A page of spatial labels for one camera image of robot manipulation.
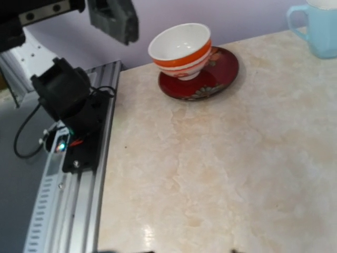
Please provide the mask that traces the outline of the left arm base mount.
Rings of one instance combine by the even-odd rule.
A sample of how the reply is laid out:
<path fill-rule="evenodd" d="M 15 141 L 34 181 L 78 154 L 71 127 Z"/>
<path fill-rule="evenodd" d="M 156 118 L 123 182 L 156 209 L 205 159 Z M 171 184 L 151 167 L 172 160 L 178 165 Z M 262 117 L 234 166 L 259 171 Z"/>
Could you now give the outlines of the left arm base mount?
<path fill-rule="evenodd" d="M 43 137 L 43 148 L 51 154 L 65 154 L 62 171 L 96 171 L 110 101 L 108 91 L 93 92 L 78 114 L 66 119 L 66 126 L 51 127 Z"/>

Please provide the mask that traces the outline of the light blue mug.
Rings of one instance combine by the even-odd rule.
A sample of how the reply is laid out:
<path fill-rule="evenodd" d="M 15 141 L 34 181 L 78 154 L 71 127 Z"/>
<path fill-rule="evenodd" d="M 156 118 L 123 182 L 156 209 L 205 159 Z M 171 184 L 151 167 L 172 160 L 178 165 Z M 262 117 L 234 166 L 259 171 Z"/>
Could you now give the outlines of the light blue mug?
<path fill-rule="evenodd" d="M 291 15 L 303 12 L 307 17 L 306 32 L 292 24 Z M 308 43 L 313 55 L 320 59 L 336 58 L 336 0 L 307 1 L 305 5 L 292 6 L 286 13 L 289 29 Z"/>

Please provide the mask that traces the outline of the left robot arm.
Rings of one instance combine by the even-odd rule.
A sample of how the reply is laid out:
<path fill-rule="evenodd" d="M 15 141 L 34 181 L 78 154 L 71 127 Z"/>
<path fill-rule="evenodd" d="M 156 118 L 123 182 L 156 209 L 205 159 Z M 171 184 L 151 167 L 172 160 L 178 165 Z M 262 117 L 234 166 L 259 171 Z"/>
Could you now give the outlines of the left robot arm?
<path fill-rule="evenodd" d="M 83 107 L 89 80 L 81 68 L 58 58 L 24 27 L 84 9 L 84 1 L 1 1 L 1 72 L 14 89 L 34 89 L 40 106 L 55 121 Z"/>

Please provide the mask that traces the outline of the front aluminium rail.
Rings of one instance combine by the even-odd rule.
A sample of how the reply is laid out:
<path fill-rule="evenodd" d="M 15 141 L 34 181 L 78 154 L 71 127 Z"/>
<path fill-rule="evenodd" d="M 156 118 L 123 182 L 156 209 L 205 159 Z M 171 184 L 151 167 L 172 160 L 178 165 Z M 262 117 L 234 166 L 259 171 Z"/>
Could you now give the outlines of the front aluminium rail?
<path fill-rule="evenodd" d="M 64 173 L 65 153 L 47 157 L 24 252 L 97 252 L 115 99 L 109 99 L 96 171 Z"/>

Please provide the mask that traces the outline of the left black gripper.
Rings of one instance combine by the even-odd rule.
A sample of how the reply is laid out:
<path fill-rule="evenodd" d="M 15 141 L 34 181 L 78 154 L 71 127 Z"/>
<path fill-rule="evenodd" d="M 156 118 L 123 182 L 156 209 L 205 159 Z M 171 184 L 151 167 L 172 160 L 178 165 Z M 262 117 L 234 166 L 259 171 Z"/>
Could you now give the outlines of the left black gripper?
<path fill-rule="evenodd" d="M 1 52 L 23 45 L 23 27 L 64 13 L 85 9 L 85 1 L 1 1 Z"/>

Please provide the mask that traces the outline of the dark red saucer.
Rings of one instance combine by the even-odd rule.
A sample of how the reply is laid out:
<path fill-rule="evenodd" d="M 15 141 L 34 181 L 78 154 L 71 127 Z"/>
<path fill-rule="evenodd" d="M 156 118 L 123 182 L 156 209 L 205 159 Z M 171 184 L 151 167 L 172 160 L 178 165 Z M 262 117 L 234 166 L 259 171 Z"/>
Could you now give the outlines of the dark red saucer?
<path fill-rule="evenodd" d="M 239 73 L 239 61 L 229 50 L 213 46 L 210 60 L 197 77 L 182 81 L 161 73 L 158 85 L 167 96 L 186 101 L 209 98 L 229 87 Z"/>

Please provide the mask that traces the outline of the white and red bowl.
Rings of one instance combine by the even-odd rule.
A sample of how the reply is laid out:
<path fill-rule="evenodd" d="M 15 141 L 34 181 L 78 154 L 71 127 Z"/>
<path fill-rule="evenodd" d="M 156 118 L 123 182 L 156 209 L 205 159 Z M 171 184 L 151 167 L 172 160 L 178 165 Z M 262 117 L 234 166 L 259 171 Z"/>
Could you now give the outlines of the white and red bowl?
<path fill-rule="evenodd" d="M 185 23 L 158 34 L 148 54 L 158 69 L 182 81 L 195 78 L 210 58 L 211 30 L 200 23 Z"/>

